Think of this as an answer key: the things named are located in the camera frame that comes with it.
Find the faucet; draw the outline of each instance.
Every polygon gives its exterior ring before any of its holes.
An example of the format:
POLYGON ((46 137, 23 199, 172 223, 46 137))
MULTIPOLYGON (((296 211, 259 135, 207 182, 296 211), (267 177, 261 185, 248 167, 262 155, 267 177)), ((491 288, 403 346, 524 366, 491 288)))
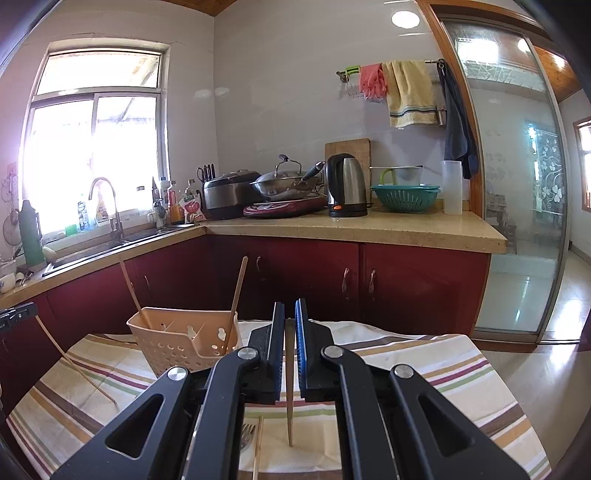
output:
POLYGON ((125 232, 123 231, 123 225, 121 225, 121 217, 119 216, 119 210, 117 209, 115 189, 113 188, 113 184, 109 181, 109 179, 107 179, 106 177, 95 178, 90 184, 90 193, 88 194, 88 199, 92 200, 92 193, 95 190, 95 185, 101 180, 107 182, 109 184, 109 187, 111 187, 111 191, 113 192, 113 202, 115 204, 115 224, 113 224, 113 219, 111 219, 111 237, 113 238, 113 240, 125 240, 125 232))

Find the towel rail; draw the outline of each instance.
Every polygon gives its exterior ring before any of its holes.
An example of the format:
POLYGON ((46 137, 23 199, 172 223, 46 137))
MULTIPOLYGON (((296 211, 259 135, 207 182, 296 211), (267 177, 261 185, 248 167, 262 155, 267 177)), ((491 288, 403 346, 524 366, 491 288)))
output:
MULTIPOLYGON (((445 63, 445 60, 443 59, 439 59, 439 60, 425 60, 425 63, 445 63)), ((359 73, 356 70, 359 70, 359 67, 348 67, 347 69, 343 70, 342 72, 337 72, 336 74, 339 76, 340 81, 343 83, 347 83, 349 81, 349 71, 353 70, 352 73, 359 73)))

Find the sliding glass door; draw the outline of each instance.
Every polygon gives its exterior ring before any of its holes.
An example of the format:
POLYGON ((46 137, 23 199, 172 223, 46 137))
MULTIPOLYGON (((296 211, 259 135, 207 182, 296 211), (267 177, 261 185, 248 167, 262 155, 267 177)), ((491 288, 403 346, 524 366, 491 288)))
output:
POLYGON ((556 99, 526 38, 443 22, 478 120, 486 221, 508 240, 507 253, 493 255, 476 328, 484 338, 534 341, 556 300, 567 245, 567 158, 556 99))

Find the teal colander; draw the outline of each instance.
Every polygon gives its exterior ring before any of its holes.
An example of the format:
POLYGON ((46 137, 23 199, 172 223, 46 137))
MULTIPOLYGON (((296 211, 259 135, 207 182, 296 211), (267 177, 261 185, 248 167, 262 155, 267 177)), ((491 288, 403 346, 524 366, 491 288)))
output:
POLYGON ((371 189, 391 212, 419 213, 435 204, 437 185, 374 185, 371 189))

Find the striped tablecloth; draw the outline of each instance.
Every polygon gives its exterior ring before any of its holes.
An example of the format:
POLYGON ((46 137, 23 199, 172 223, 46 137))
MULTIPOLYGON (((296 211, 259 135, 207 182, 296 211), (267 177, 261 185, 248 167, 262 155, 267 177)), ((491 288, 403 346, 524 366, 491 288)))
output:
MULTIPOLYGON (((244 344, 263 322, 240 322, 244 344)), ((335 343, 370 365, 412 365, 459 410, 512 456, 530 477, 550 473, 545 451, 517 401, 482 353, 464 335, 405 336, 355 322, 324 322, 335 343)), ((61 359, 19 402, 8 418, 17 442, 43 479, 64 463, 155 376, 133 336, 87 335, 69 354, 117 400, 113 405, 61 359)), ((248 406, 245 422, 264 417, 261 480, 337 480, 339 441, 333 404, 306 404, 297 396, 294 447, 287 443, 285 379, 281 402, 248 406)), ((252 478, 254 444, 241 454, 240 479, 252 478)))

